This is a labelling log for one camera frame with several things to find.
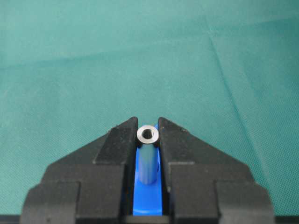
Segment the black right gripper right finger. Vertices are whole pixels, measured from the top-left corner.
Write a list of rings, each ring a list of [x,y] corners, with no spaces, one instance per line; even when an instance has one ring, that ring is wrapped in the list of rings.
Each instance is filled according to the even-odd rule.
[[[158,119],[173,224],[272,224],[267,190],[250,168],[166,118]]]

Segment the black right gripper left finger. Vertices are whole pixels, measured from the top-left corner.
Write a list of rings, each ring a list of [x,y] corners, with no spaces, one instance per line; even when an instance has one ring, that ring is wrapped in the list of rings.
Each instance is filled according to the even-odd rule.
[[[25,199],[22,224],[118,224],[133,213],[136,132],[131,117],[50,164]]]

